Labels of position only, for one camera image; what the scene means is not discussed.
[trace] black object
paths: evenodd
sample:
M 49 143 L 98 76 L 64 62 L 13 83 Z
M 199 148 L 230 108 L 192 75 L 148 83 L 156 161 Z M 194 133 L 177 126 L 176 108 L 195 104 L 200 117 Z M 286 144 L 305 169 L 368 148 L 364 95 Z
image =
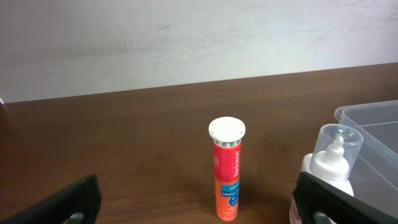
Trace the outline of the black object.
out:
M 94 224 L 101 206 L 95 175 L 89 175 L 0 224 Z
M 308 172 L 298 175 L 293 192 L 303 224 L 390 224 L 398 219 L 344 193 Z

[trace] plastic container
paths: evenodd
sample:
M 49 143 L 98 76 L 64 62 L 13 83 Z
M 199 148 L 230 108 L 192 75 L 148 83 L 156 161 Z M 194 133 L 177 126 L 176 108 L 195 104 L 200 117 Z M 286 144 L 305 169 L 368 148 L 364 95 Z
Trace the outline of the plastic container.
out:
M 349 177 L 354 196 L 398 218 L 398 100 L 344 106 L 335 117 L 364 138 Z
M 214 148 L 216 212 L 227 222 L 238 215 L 241 139 L 245 132 L 243 122 L 232 117 L 217 118 L 209 125 Z
M 362 143 L 363 137 L 355 129 L 342 124 L 326 124 L 319 132 L 313 153 L 304 156 L 301 171 L 309 172 L 354 196 L 348 178 Z M 294 200 L 290 206 L 289 220 L 290 224 L 302 223 Z

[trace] clear plastic box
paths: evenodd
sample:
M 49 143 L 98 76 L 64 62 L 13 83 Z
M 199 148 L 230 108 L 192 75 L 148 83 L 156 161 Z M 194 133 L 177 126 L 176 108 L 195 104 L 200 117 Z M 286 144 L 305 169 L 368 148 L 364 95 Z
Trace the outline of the clear plastic box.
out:
M 354 197 L 398 218 L 398 100 L 338 108 L 364 142 L 349 181 Z

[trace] white wall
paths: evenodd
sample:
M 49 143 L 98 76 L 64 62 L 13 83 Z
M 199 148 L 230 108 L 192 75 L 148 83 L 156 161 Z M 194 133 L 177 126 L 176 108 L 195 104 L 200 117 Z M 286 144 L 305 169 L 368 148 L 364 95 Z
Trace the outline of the white wall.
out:
M 396 0 L 2 0 L 5 102 L 398 62 Z

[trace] blue label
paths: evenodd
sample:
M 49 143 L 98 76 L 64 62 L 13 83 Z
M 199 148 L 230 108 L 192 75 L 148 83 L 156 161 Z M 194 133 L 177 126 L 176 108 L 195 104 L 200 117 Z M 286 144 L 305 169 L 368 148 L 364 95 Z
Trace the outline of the blue label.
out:
M 233 185 L 221 185 L 221 196 L 229 197 L 230 206 L 236 205 L 239 201 L 239 181 Z
M 232 196 L 229 199 L 228 203 L 229 203 L 230 206 L 234 206 L 234 205 L 237 204 L 238 201 L 239 201 L 239 192 L 235 196 Z

